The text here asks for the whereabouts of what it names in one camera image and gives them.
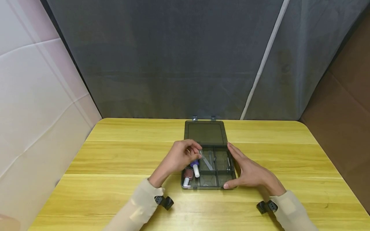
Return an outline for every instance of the brown cardboard wall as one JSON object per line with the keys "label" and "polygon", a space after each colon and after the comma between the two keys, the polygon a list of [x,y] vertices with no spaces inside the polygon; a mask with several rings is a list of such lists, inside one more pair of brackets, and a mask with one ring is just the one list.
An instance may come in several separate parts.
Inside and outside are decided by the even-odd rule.
{"label": "brown cardboard wall", "polygon": [[316,87],[301,117],[370,212],[370,13]]}

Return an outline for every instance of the black wrist clip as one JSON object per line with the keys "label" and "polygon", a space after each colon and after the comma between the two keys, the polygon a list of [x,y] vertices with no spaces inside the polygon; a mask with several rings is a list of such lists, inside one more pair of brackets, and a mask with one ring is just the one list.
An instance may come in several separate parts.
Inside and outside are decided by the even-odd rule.
{"label": "black wrist clip", "polygon": [[278,206],[271,200],[268,202],[261,201],[257,204],[257,209],[261,214],[267,213],[268,211],[276,212]]}
{"label": "black wrist clip", "polygon": [[154,200],[158,205],[163,206],[166,210],[169,210],[174,204],[174,201],[170,197],[165,198],[164,196],[155,196]]}

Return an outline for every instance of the small bottle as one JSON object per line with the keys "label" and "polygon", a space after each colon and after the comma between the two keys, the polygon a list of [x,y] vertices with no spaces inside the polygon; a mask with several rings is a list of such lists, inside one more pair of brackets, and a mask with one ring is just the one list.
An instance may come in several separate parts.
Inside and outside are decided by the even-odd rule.
{"label": "small bottle", "polygon": [[191,168],[186,168],[184,172],[184,183],[182,186],[189,186],[189,181],[193,179],[194,171]]}
{"label": "small bottle", "polygon": [[194,160],[193,162],[190,163],[190,166],[193,168],[194,170],[194,175],[196,178],[198,178],[200,176],[199,174],[199,161],[198,160]]}

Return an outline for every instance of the wooden table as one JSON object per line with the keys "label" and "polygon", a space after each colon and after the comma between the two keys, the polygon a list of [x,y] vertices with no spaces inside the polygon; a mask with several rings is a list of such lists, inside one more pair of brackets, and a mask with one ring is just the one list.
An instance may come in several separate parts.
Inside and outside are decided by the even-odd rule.
{"label": "wooden table", "polygon": [[[318,145],[296,121],[224,120],[228,140],[277,175],[305,206],[319,230],[369,230],[370,218]],[[30,230],[101,230],[149,177],[175,140],[184,138],[185,120],[103,119],[69,166]],[[175,204],[158,207],[142,230],[279,230],[261,215],[254,188],[192,191],[180,174],[165,182]]]}

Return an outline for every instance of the gray curtain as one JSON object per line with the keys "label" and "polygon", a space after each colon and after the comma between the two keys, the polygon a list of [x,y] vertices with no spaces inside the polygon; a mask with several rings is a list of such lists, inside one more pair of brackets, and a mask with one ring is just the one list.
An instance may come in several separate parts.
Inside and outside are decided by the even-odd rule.
{"label": "gray curtain", "polygon": [[[370,0],[291,0],[245,119],[297,120]],[[282,0],[47,0],[102,117],[239,119]]]}

